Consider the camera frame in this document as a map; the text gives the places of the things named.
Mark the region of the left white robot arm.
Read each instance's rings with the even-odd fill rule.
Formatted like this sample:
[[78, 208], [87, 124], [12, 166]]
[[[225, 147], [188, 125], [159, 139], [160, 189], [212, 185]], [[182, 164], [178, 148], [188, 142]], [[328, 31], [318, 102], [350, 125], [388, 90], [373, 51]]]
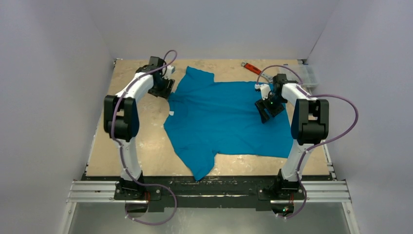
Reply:
[[122, 172], [116, 187], [132, 199], [145, 194], [143, 172], [137, 160], [135, 140], [139, 131], [137, 104], [147, 93], [167, 99], [175, 83], [174, 66], [159, 57], [150, 57], [132, 80], [115, 95], [104, 98], [104, 130], [119, 149]]

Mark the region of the blue t-shirt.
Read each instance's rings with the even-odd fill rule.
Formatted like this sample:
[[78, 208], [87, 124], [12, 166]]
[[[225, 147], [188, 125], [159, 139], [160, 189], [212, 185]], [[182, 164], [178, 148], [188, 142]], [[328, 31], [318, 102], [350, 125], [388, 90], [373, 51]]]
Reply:
[[262, 123], [252, 81], [216, 82], [209, 72], [187, 67], [169, 99], [164, 129], [195, 180], [215, 165], [215, 156], [287, 158], [293, 145], [286, 112]]

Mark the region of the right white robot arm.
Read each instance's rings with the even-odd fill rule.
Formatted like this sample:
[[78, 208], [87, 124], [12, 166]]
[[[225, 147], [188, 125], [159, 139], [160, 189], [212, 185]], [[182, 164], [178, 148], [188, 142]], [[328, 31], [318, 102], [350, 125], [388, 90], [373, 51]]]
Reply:
[[285, 74], [274, 76], [271, 85], [257, 82], [254, 88], [261, 93], [255, 106], [262, 123], [280, 114], [285, 103], [295, 105], [291, 122], [293, 145], [271, 187], [277, 197], [286, 198], [299, 190], [300, 168], [307, 162], [315, 146], [328, 136], [329, 102], [312, 97], [298, 82], [288, 80]]

